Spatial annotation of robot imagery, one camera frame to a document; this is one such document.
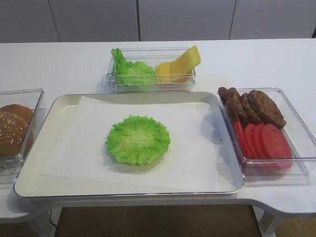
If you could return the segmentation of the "red tomato slice front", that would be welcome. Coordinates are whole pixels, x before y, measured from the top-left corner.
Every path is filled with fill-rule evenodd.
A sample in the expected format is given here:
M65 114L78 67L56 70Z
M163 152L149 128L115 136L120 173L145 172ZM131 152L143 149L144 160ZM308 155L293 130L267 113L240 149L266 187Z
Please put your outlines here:
M259 138L264 158L292 158L291 148L287 139L274 125L264 125Z

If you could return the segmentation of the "red tomato slice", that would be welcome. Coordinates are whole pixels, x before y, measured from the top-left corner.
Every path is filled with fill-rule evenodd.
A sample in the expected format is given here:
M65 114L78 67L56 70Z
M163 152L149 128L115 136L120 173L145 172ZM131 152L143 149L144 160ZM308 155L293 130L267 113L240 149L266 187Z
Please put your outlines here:
M259 138L264 158L292 158L291 148L287 139L274 125L264 125Z
M242 129L242 126L241 126L241 123L240 123L239 120L234 122L234 129L235 129L235 132L236 132L236 135L237 135L237 138L238 138L241 150L243 152L243 156L245 158L250 159L251 158L251 153L250 153L250 151L249 151L249 149L248 149L248 147L246 145L246 142L245 142L245 139L244 139L244 135L243 135L243 129Z
M254 146L252 144L251 140L251 135L252 135L252 130L255 128L254 124L248 124L244 129L243 129L243 136L245 139L246 146L251 154L252 159L257 159L258 156L255 152Z
M251 141L252 141L252 144L253 144L253 147L258 159L266 158L263 152L262 142L261 142L261 138L262 138L261 134L262 134L262 130L264 126L265 126L264 124L258 124L253 128L251 132Z

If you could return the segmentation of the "round green lettuce leaf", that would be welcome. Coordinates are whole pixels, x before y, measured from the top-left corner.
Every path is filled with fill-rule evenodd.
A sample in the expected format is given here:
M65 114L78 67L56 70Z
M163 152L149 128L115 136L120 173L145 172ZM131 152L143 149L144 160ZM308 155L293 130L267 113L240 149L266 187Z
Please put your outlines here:
M163 156L171 139L167 128L147 116L129 116L113 125L106 146L117 162L146 165Z

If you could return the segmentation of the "flat yellow cheese slices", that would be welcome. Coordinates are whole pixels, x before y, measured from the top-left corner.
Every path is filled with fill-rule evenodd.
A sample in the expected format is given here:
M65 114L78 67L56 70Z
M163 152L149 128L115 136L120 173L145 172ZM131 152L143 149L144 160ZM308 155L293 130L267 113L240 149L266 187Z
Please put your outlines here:
M183 83L187 82L192 75L192 70L186 74L173 74L169 62L161 63L155 68L157 81L159 83Z

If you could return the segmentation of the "green lettuce in box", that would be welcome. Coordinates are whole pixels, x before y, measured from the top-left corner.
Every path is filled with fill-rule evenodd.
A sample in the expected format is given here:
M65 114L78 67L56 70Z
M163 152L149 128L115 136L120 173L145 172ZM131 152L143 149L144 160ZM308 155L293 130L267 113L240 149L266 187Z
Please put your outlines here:
M119 48L111 50L117 84L153 84L157 82L153 67L142 61L127 61Z

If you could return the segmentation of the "clear lettuce and cheese box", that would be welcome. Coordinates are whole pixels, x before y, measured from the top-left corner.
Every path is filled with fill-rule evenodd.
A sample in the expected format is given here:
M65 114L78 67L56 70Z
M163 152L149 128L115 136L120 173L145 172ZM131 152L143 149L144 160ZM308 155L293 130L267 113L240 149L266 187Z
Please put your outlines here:
M119 48L127 61L142 61L155 70L161 63L172 62L179 58L187 47L156 47L156 48ZM108 93L142 93L142 92L189 92L195 85L196 72L192 69L191 78L183 83L153 84L117 84L115 79L115 62L111 54L108 73L105 78L105 90Z

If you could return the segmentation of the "white paper sheet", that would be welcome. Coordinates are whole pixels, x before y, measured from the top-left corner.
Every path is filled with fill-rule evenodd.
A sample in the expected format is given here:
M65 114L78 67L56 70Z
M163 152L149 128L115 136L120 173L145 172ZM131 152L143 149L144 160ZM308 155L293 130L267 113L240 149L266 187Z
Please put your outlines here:
M117 162L106 141L114 124L147 116L169 131L170 145L146 165ZM81 97L43 175L123 185L125 193L221 192L232 188L224 158L234 155L219 102L206 92Z

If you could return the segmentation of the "brown meat patty rear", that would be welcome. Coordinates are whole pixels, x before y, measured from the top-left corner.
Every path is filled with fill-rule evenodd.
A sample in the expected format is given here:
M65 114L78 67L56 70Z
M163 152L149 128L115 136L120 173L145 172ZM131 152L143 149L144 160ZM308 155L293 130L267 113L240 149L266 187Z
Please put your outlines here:
M250 123L250 119L241 105L241 96L236 88L220 87L218 92L232 123L239 121L242 128L245 128Z

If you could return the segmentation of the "brown meat patty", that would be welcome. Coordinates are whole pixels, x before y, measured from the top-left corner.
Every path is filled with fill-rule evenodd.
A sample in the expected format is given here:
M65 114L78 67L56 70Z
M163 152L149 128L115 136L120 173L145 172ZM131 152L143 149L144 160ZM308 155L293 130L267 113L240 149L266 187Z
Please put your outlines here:
M248 93L248 101L253 110L265 124L272 124L283 129L286 121L276 103L264 92L252 90Z
M218 92L232 123L239 121L242 128L245 128L250 123L250 119L241 105L241 96L236 88L220 87Z
M258 114L252 108L252 106L248 100L247 93L242 94L241 99L240 99L240 103L241 103L245 113L247 114L250 123L252 123L254 125L258 125L258 124L263 123L262 120L259 118Z

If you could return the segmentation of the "red tomato slice rear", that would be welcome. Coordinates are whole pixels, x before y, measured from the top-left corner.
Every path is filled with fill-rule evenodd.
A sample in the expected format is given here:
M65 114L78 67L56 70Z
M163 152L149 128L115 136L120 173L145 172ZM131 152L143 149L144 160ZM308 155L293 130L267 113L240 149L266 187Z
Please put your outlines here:
M234 129L235 129L235 132L236 132L236 135L237 135L237 138L238 138L241 150L243 152L243 156L245 158L250 159L251 158L251 153L250 153L250 151L249 151L249 149L248 149L248 147L246 145L246 142L245 142L245 139L244 139L244 135L243 135L243 129L242 129L242 126L241 126L241 123L240 123L239 120L234 122Z

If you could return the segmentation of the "brown meat patty front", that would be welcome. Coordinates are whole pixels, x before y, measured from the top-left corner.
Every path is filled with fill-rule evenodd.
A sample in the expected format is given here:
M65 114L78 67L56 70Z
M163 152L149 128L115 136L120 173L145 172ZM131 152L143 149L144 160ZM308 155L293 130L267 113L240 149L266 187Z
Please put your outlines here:
M248 93L248 101L253 110L265 124L272 124L283 129L286 121L276 103L264 92L252 90Z

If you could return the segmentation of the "plain brown bun rear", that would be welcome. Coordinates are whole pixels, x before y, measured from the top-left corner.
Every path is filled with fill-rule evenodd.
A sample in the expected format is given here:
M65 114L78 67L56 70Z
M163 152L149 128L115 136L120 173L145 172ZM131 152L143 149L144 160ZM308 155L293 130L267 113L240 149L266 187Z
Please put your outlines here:
M32 117L33 117L33 111L31 109L29 109L28 107L19 105L19 104L11 104L11 105L3 106L0 108L0 111L18 115L27 124L30 124Z

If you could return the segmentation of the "clear bun box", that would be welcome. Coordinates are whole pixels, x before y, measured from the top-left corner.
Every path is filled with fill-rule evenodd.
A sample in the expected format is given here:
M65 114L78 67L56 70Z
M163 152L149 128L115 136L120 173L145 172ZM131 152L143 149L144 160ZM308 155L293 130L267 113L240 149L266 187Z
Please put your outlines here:
M44 91L42 89L29 89L17 91L3 91L0 93L0 107L19 104L33 111L33 117L28 124L28 129L18 154L14 156L0 157L1 178L14 178L23 167L24 161L36 140L43 117L46 112L41 107Z

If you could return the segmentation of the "sesame bun top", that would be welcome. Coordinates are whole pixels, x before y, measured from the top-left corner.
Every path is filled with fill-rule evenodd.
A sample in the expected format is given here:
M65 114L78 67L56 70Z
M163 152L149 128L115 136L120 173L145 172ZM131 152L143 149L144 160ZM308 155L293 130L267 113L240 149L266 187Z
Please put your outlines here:
M19 153L28 124L18 115L0 113L0 156L14 156Z

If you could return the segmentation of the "white table leg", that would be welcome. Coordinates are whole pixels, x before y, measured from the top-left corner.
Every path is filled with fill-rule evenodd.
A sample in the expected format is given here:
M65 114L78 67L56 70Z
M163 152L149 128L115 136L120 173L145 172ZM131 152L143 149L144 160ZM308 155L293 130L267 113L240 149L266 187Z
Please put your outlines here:
M259 221L259 227L262 233L263 237L274 237L275 236L275 230L280 226L280 223L282 221L277 218L276 216L264 212L262 215L260 221Z

